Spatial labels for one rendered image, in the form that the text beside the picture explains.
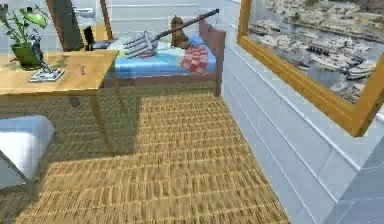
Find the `wooden table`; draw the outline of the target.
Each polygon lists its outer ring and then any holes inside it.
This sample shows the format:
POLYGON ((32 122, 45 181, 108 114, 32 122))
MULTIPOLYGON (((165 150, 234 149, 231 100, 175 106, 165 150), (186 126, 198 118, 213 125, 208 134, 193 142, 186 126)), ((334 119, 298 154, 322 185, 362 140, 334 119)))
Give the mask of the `wooden table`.
POLYGON ((114 61, 118 50, 48 52, 45 59, 52 67, 58 67, 64 74, 56 82, 29 83, 33 71, 22 70, 9 61, 8 55, 0 55, 0 101, 5 99, 26 99, 27 97, 79 97, 86 96, 95 117, 104 148, 112 153, 112 145, 102 118, 97 92, 104 78, 110 74, 122 109, 125 109, 120 95, 114 61), (80 76, 80 65, 85 75, 80 76))

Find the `bed with blue cover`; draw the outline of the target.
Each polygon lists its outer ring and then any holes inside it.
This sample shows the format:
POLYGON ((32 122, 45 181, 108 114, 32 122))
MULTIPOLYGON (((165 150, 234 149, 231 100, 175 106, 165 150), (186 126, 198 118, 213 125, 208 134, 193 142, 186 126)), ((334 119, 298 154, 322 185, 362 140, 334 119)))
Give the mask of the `bed with blue cover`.
MULTIPOLYGON (((114 62, 119 86, 144 86, 172 83, 214 82, 215 95, 221 94, 226 32, 216 29, 205 20, 199 22, 199 35, 191 36, 191 46, 204 46, 208 51, 208 65, 203 75, 189 72, 180 66, 185 50, 160 41, 153 55, 128 59, 120 54, 114 62)), ((105 87, 114 87, 111 75, 105 87)))

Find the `dark grey room door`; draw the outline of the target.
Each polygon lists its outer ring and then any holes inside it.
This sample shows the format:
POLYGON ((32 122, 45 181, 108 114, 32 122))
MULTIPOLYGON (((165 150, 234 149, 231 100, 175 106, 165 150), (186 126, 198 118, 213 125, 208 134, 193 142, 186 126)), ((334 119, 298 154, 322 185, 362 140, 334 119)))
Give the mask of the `dark grey room door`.
POLYGON ((46 0, 52 22, 64 52, 79 51, 84 47, 71 0, 46 0))

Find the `wooden framed harbour picture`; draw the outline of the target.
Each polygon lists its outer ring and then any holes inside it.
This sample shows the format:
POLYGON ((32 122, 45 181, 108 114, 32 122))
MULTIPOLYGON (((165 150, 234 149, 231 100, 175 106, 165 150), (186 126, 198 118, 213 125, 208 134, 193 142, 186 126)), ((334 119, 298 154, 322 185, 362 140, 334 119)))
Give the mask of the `wooden framed harbour picture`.
POLYGON ((384 0, 241 0, 237 43, 354 137, 384 104, 384 0))

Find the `green house plant in pot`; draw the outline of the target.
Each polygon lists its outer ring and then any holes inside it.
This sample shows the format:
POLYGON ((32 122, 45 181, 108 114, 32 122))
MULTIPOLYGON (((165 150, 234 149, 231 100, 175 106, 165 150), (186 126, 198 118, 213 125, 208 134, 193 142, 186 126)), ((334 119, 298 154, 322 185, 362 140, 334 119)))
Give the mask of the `green house plant in pot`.
POLYGON ((37 28, 47 27, 48 15, 38 5, 21 8, 19 13, 9 11, 7 4, 0 4, 0 24, 14 41, 10 48, 20 66, 24 70, 39 69, 43 66, 43 53, 37 28))

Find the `red checked cloth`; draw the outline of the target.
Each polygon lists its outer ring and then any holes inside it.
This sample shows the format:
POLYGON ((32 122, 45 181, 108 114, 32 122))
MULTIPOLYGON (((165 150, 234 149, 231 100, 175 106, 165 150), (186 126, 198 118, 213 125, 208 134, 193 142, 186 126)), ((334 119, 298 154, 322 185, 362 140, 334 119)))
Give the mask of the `red checked cloth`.
POLYGON ((189 72, 203 75, 206 72, 208 60, 208 51, 204 46, 192 46, 185 50, 180 66, 189 72))

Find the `brown teddy bear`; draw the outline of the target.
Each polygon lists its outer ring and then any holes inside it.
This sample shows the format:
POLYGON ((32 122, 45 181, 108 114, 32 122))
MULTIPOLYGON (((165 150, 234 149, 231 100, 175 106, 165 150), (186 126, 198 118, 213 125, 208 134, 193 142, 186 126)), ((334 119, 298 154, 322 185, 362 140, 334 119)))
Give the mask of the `brown teddy bear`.
MULTIPOLYGON (((179 28, 183 25, 181 17, 174 16, 171 20, 171 28, 179 28)), ((179 47, 181 49, 188 49, 191 46, 189 38, 184 34, 182 30, 178 30, 172 33, 171 45, 173 47, 179 47)))

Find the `small black upright object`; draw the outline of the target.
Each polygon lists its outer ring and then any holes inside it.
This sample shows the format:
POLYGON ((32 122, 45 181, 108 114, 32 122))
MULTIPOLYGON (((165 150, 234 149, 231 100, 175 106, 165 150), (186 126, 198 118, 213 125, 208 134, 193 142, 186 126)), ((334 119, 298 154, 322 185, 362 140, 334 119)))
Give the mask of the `small black upright object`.
POLYGON ((93 44, 94 44, 94 36, 93 36, 92 28, 90 26, 86 27, 83 30, 83 33, 84 33, 84 37, 86 40, 85 50, 86 51, 92 51, 93 50, 93 44))

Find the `grey statuette on base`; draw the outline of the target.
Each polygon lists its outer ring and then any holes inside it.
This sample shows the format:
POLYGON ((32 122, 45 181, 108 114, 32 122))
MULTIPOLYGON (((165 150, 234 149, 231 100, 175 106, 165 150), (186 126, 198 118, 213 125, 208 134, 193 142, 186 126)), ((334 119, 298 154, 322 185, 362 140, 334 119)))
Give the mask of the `grey statuette on base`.
POLYGON ((41 69, 30 78, 29 82, 56 82, 64 74, 64 71, 58 68, 50 68, 45 63, 44 55, 41 50, 41 36, 36 29, 34 29, 33 33, 29 35, 29 39, 31 43, 30 50, 41 66, 41 69))

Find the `white sink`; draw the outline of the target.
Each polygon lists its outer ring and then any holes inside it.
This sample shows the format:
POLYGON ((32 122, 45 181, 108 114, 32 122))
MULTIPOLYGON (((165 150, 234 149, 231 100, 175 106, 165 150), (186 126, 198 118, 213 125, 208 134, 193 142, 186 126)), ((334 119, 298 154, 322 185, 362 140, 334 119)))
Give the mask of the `white sink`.
POLYGON ((74 12, 77 16, 83 18, 94 18, 95 10, 93 8, 75 8, 74 12))

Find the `pale grey seat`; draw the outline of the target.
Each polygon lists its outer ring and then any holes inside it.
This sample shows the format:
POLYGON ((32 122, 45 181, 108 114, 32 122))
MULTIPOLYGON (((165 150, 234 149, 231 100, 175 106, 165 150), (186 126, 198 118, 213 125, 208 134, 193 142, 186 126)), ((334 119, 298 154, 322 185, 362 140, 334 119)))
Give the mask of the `pale grey seat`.
POLYGON ((32 180, 54 132, 41 115, 0 119, 0 189, 32 180))

